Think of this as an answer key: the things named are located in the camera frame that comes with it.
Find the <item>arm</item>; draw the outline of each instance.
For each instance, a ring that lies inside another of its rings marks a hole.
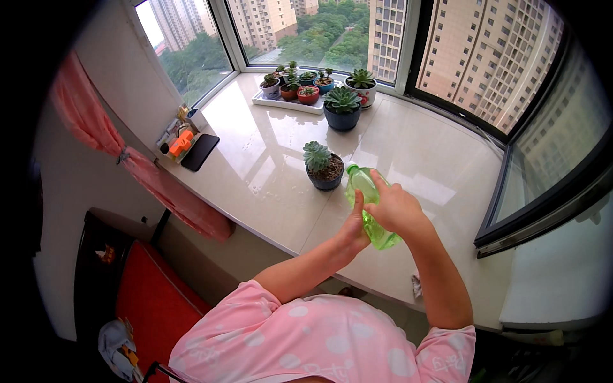
[[[371,171],[371,176],[379,190],[379,204],[368,203],[364,210],[409,246],[419,270],[430,325],[452,329],[473,324],[466,286],[417,198],[400,184],[389,188],[376,171]]]
[[[353,211],[339,232],[301,256],[272,265],[255,276],[283,304],[296,299],[347,266],[370,244],[362,228],[364,195],[356,190]]]

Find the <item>red cushion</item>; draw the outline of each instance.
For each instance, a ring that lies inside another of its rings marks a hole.
[[[127,318],[143,374],[154,362],[168,364],[170,352],[202,316],[211,310],[166,264],[148,243],[135,241],[130,249],[115,306]],[[156,374],[151,382],[168,382]]]

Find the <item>bottle cap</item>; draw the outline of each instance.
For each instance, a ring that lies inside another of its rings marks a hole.
[[[359,167],[355,162],[350,162],[347,166],[347,174],[351,173],[351,170]]]

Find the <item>hand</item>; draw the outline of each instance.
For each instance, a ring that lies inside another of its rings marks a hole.
[[[401,237],[428,219],[422,211],[417,198],[402,189],[399,183],[388,187],[379,172],[372,169],[370,176],[379,191],[379,204],[367,203],[364,210],[390,232]]]
[[[335,238],[341,247],[342,263],[347,266],[357,253],[361,252],[370,245],[370,238],[364,231],[362,224],[362,209],[364,208],[364,195],[360,189],[356,189],[356,202],[353,205],[351,214],[336,234]]]

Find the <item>plastic bottle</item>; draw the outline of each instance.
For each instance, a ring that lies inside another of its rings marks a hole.
[[[350,164],[347,166],[347,174],[349,175],[349,181],[347,182],[347,189],[345,190],[345,197],[347,201],[353,207],[356,202],[356,189],[360,189],[364,195],[364,203],[379,203],[379,191],[375,186],[373,178],[370,176],[369,167],[359,167],[356,164]],[[383,176],[383,181],[390,186]],[[391,248],[400,241],[400,237],[396,233],[388,232],[383,229],[381,225],[372,215],[368,214],[365,210],[362,210],[362,220],[364,222],[364,231],[368,234],[370,241],[377,250],[384,250]]]

